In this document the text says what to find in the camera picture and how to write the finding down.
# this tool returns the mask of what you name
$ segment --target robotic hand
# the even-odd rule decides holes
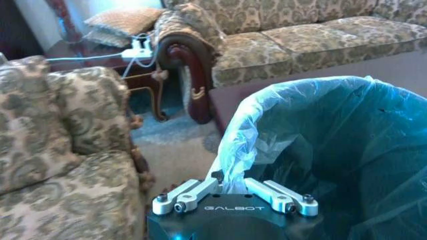
[[[191,179],[168,194],[160,194],[147,217],[149,238],[288,239],[321,221],[311,195],[300,195],[271,180],[261,183],[245,178],[244,183],[251,194],[219,194],[221,184],[213,177]]]

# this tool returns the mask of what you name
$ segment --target wooden side table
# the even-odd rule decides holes
[[[105,46],[89,41],[83,41],[76,44],[68,44],[60,40],[45,52],[45,57],[52,58],[81,58],[81,57],[95,57],[103,55],[117,54],[123,51],[123,48]],[[141,61],[145,65],[149,63],[151,59]],[[120,55],[95,58],[88,60],[64,60],[51,62],[51,71],[69,71],[80,68],[103,66],[116,70],[121,75],[125,71],[129,62],[123,60]],[[164,80],[160,78],[152,78],[152,73],[156,71],[156,66],[149,68],[140,67],[136,63],[128,71],[127,77],[124,78],[129,90],[148,90],[151,95],[151,108],[152,114],[157,121],[164,122],[168,117],[160,109],[161,105],[161,94]]]

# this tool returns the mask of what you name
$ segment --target blue trash bag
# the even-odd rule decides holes
[[[273,84],[240,103],[217,158],[224,193],[252,177],[313,195],[321,222],[293,239],[427,239],[427,99],[408,90],[370,76]]]

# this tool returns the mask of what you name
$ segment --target metal gripper bracket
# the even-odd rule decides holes
[[[189,179],[168,194],[160,194],[152,200],[152,212],[156,215],[168,214],[172,210],[185,213],[197,208],[197,202],[217,189],[216,178],[205,179],[203,182]]]
[[[245,178],[244,184],[248,192],[268,202],[275,211],[284,214],[297,211],[311,217],[319,214],[319,204],[311,195],[300,195],[271,180],[260,183],[253,178]]]

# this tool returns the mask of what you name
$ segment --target gray carpet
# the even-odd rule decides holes
[[[141,91],[131,96],[131,108],[144,121],[143,127],[132,130],[131,136],[156,176],[148,199],[169,189],[172,184],[188,179],[204,179],[220,143],[213,121],[199,125],[184,113],[179,89],[177,82],[167,82],[161,103],[161,109],[169,116],[165,122],[157,122],[153,118],[148,92]]]

